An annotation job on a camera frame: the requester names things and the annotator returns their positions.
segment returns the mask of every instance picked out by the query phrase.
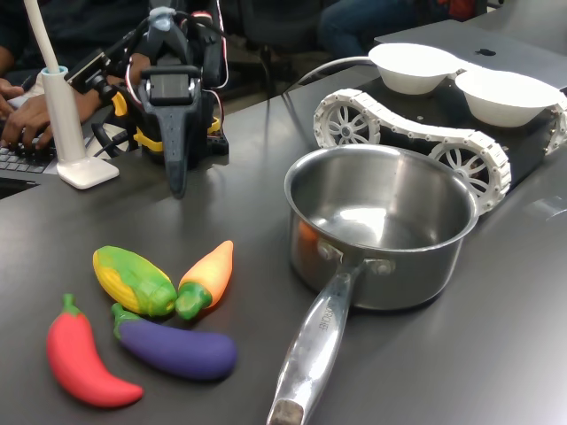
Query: dark shirt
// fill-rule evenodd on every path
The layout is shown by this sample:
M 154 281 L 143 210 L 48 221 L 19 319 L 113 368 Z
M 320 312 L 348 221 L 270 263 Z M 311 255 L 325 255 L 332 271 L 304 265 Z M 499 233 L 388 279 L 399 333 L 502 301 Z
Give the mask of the dark shirt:
M 58 62 L 71 69 L 97 48 L 107 49 L 148 16 L 148 0 L 40 0 Z M 4 76 L 21 84 L 44 67 L 22 0 L 0 0 L 0 46 L 16 58 Z

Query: saucepan handle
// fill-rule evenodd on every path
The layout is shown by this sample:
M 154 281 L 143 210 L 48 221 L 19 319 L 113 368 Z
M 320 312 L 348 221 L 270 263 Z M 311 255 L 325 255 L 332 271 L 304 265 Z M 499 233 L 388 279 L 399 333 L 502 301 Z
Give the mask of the saucepan handle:
M 309 308 L 277 381 L 268 425 L 304 425 L 329 379 L 362 269 L 340 265 Z

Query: toy vegetable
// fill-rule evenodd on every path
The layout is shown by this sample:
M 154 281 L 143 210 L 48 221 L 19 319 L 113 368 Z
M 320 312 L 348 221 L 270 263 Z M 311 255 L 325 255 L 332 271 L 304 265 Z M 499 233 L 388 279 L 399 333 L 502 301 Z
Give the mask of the toy vegetable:
M 185 320 L 219 302 L 232 274 L 233 248 L 231 241 L 221 243 L 181 279 L 175 310 Z
M 50 327 L 47 358 L 61 386 L 93 406 L 129 405 L 144 394 L 141 387 L 106 370 L 98 357 L 89 321 L 74 305 L 71 294 L 63 296 L 63 312 Z
M 115 301 L 130 311 L 150 316 L 171 313 L 175 287 L 161 270 L 134 252 L 104 246 L 92 258 L 98 281 Z
M 113 305 L 114 335 L 139 359 L 172 375 L 200 381 L 232 372 L 237 348 L 225 335 L 161 326 Z

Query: yellow bracket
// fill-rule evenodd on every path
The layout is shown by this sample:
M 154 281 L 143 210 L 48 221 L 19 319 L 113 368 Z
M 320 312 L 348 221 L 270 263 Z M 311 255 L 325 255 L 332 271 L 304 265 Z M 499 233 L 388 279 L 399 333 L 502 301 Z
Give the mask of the yellow bracket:
M 113 97 L 114 104 L 114 115 L 117 117 L 123 117 L 128 113 L 128 106 L 126 104 L 126 99 L 121 93 L 116 93 Z
M 214 118 L 213 124 L 206 131 L 209 135 L 221 130 L 221 121 L 218 118 Z M 146 137 L 140 128 L 136 127 L 136 134 L 134 135 L 134 140 L 138 144 L 145 146 L 150 151 L 161 153 L 163 152 L 163 142 L 154 142 L 152 139 Z
M 145 146 L 150 151 L 161 153 L 163 152 L 163 142 L 154 142 L 152 139 L 149 139 L 142 133 L 140 128 L 136 127 L 136 134 L 134 135 L 134 140 L 138 142 L 138 144 Z

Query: jeans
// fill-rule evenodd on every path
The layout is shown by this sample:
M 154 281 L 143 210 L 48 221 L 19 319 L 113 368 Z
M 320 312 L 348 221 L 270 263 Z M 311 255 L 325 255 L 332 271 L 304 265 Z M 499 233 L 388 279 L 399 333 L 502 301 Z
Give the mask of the jeans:
M 430 1 L 431 17 L 446 19 L 447 8 L 437 6 L 436 0 Z M 416 27 L 418 22 L 414 0 L 340 0 L 323 11 L 317 37 L 335 58 L 366 56 L 361 35 Z

